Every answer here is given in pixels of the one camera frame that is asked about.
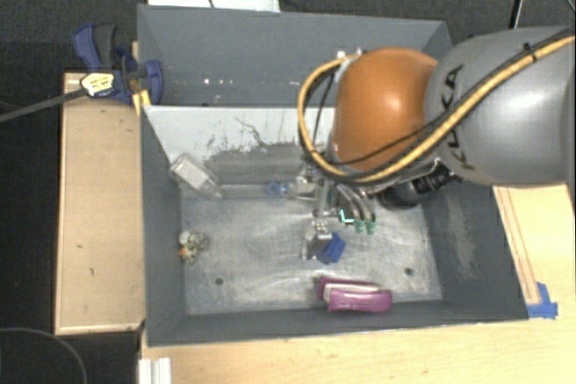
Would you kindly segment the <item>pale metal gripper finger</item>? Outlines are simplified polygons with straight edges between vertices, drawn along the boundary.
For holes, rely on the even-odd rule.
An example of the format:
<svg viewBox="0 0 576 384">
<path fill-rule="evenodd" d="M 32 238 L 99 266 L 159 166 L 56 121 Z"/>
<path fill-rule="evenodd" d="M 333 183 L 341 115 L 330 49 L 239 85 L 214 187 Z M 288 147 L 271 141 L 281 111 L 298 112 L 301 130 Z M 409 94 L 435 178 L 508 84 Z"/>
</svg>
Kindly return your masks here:
<svg viewBox="0 0 576 384">
<path fill-rule="evenodd" d="M 325 219 L 314 219 L 305 231 L 301 243 L 301 258 L 312 260 L 331 242 L 332 233 Z"/>
</svg>

